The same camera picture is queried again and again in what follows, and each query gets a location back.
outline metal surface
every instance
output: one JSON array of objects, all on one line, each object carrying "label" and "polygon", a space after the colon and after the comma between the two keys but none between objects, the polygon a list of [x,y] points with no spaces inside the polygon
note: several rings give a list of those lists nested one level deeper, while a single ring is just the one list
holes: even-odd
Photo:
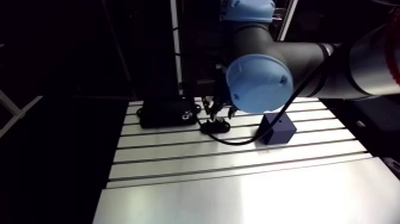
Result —
[{"label": "metal surface", "polygon": [[[385,59],[385,27],[358,41],[350,53],[351,74],[357,85],[372,95],[400,93],[400,86],[389,72]],[[395,57],[400,58],[400,46],[396,46]]]},{"label": "metal surface", "polygon": [[[127,109],[131,115],[126,116],[121,130],[108,187],[218,178],[371,157],[316,98],[297,98],[289,107],[287,114],[297,132],[283,145],[223,145],[201,134],[198,125],[142,129],[135,115],[140,107],[131,102]],[[205,111],[199,117],[205,121]],[[261,119],[259,114],[238,112],[229,121],[230,132],[218,137],[232,141],[249,138]]]},{"label": "metal surface", "polygon": [[94,223],[400,222],[400,182],[379,158],[105,189]]},{"label": "metal surface", "polygon": [[[197,125],[143,130],[127,115],[94,223],[398,223],[389,169],[318,99],[292,106],[298,131],[282,145],[223,145]],[[248,138],[261,116],[218,137]]]},{"label": "metal surface", "polygon": [[[291,151],[290,153],[301,153],[299,151]],[[183,181],[194,181],[200,179],[214,179],[228,176],[246,175],[251,173],[270,172],[276,170],[294,169],[300,167],[319,166],[332,163],[343,163],[346,161],[360,160],[371,158],[369,153],[356,153],[345,155],[332,155],[324,158],[309,158],[302,160],[284,161],[278,163],[262,164],[260,166],[235,167],[234,169],[214,170],[213,172],[190,173],[181,175],[159,176],[157,178],[141,178],[141,179],[126,179],[119,181],[110,181],[107,188],[122,188],[127,186],[141,186],[157,183],[174,183]]]}]

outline blue block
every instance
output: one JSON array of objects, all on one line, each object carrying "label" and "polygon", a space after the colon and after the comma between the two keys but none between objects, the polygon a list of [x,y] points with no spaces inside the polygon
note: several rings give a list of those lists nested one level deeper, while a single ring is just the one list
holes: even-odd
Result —
[{"label": "blue block", "polygon": [[[264,114],[262,117],[261,126],[258,130],[259,132],[264,132],[270,123],[274,120],[276,113]],[[288,115],[283,114],[279,121],[272,127],[262,139],[261,142],[266,145],[276,145],[276,144],[286,144],[290,141],[292,136],[296,133],[296,127],[288,117]]]}]

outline metal table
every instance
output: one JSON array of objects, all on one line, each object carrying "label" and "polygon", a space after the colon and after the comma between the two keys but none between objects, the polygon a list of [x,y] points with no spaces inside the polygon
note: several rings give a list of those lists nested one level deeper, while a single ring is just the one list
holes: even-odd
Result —
[{"label": "metal table", "polygon": [[[219,144],[197,125],[143,130],[140,105],[128,106],[96,224],[400,223],[400,182],[318,99],[295,100],[297,133],[274,146]],[[261,117],[237,113],[218,137],[248,138]]]}]

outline robotic arm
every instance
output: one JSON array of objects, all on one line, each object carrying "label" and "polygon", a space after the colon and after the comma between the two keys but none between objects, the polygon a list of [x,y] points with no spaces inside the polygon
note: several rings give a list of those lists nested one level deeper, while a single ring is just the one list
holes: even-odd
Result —
[{"label": "robotic arm", "polygon": [[236,110],[263,113],[281,107],[328,58],[300,97],[358,99],[400,93],[400,59],[395,60],[400,58],[400,45],[395,45],[399,32],[388,33],[390,27],[382,26],[346,47],[275,42],[268,32],[274,10],[272,0],[222,3],[223,75],[216,81],[212,107],[203,99],[212,119],[226,105],[231,105],[229,117]]}]

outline blue end cap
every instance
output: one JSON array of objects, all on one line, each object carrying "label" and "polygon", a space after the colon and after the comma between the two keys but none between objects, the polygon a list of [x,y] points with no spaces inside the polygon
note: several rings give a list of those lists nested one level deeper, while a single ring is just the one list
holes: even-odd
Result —
[{"label": "blue end cap", "polygon": [[272,0],[224,0],[221,20],[271,23],[274,11]]},{"label": "blue end cap", "polygon": [[276,110],[293,93],[289,69],[264,54],[248,54],[234,60],[226,71],[232,102],[248,113]]}]

